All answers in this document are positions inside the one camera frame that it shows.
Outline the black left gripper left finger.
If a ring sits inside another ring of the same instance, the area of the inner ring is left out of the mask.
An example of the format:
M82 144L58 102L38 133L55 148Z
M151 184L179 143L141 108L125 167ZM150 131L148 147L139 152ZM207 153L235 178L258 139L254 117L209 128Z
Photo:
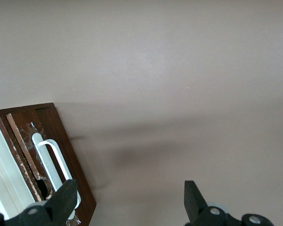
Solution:
M34 205L4 222L6 226L63 226L77 204L77 181L69 179L42 206Z

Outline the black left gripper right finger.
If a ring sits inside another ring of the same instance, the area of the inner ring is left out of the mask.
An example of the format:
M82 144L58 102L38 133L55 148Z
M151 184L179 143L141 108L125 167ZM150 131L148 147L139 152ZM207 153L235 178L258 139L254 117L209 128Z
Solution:
M209 206L194 181L184 182L184 207L188 226L271 226L273 223L258 214L245 214L240 220L218 206Z

